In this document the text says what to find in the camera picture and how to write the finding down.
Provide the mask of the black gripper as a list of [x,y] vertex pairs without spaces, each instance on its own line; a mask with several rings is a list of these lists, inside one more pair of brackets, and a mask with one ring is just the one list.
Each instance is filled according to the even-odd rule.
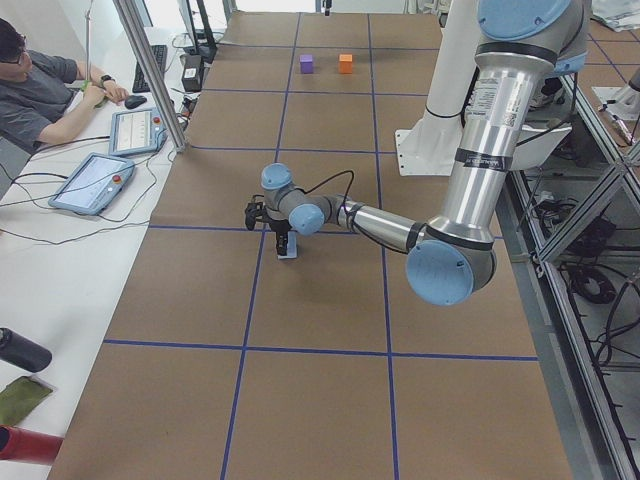
[[270,229],[276,233],[276,253],[279,257],[288,256],[288,232],[292,229],[288,219],[280,214],[271,212],[269,216]]

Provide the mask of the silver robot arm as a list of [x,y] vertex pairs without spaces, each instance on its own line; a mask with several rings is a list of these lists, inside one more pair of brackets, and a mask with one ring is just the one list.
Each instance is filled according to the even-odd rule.
[[404,175],[444,175],[437,215],[418,222],[352,201],[313,195],[281,163],[265,167],[263,192],[245,223],[270,226],[279,254],[291,232],[311,235],[327,224],[404,253],[407,280],[424,301],[465,301],[496,269],[490,222],[506,176],[542,164],[552,151],[520,153],[545,137],[525,119],[545,80],[577,72],[586,59],[587,1],[454,1],[442,30],[423,117],[396,134]]

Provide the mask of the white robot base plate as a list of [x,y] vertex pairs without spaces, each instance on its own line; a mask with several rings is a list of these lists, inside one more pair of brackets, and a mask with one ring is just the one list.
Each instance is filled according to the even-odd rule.
[[396,156],[401,176],[449,177],[463,129],[452,131],[424,129],[395,131]]

